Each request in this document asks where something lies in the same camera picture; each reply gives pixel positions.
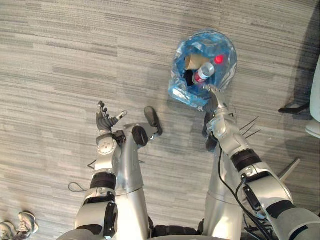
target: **shoe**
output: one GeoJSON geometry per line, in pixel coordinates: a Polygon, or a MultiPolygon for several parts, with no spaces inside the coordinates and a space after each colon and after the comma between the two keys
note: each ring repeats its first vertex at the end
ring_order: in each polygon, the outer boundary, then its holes
{"type": "Polygon", "coordinates": [[[20,212],[19,220],[19,235],[23,234],[28,238],[31,234],[35,234],[39,230],[39,226],[36,223],[36,217],[32,213],[26,211],[20,212]]]}
{"type": "Polygon", "coordinates": [[[160,120],[156,110],[152,106],[147,106],[144,108],[144,115],[145,115],[145,118],[148,120],[149,125],[151,127],[157,128],[158,131],[155,133],[155,135],[157,137],[161,136],[163,133],[163,130],[160,125],[160,120]]]}
{"type": "Polygon", "coordinates": [[[13,236],[17,234],[15,226],[8,221],[0,223],[0,240],[11,240],[13,236]]]}

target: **brown cardboard piece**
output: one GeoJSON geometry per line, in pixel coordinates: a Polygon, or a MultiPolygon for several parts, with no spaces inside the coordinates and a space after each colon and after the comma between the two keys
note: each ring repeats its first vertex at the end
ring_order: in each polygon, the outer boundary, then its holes
{"type": "Polygon", "coordinates": [[[191,54],[184,59],[186,70],[198,70],[203,64],[210,62],[210,59],[201,54],[191,54]]]}

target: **trash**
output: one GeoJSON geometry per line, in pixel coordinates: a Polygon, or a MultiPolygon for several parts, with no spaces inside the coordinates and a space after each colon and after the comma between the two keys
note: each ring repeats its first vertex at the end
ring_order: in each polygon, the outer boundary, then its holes
{"type": "Polygon", "coordinates": [[[210,98],[205,85],[213,84],[224,91],[235,75],[237,68],[237,53],[232,42],[222,33],[206,28],[196,32],[188,39],[183,40],[176,50],[173,58],[171,80],[169,81],[168,93],[171,97],[194,108],[202,107],[210,98]],[[186,71],[188,56],[201,55],[210,59],[215,72],[200,84],[190,83],[191,73],[186,71]]]}

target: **shoelace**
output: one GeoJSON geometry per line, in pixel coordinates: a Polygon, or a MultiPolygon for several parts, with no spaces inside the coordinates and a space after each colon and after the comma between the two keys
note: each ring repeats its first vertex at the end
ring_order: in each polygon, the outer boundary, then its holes
{"type": "Polygon", "coordinates": [[[7,240],[7,239],[9,239],[8,232],[6,230],[2,230],[0,240],[7,240]]]}
{"type": "Polygon", "coordinates": [[[20,221],[19,232],[24,232],[24,233],[29,232],[29,228],[27,227],[25,221],[20,221]]]}

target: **chair leg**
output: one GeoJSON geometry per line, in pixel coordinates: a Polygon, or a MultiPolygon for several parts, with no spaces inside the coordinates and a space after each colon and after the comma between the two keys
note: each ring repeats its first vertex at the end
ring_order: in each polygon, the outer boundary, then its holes
{"type": "Polygon", "coordinates": [[[302,112],[303,110],[309,108],[310,106],[310,102],[302,105],[302,106],[299,106],[299,107],[293,107],[293,108],[280,108],[278,110],[279,113],[282,113],[282,114],[298,114],[300,112],[302,112]]]}

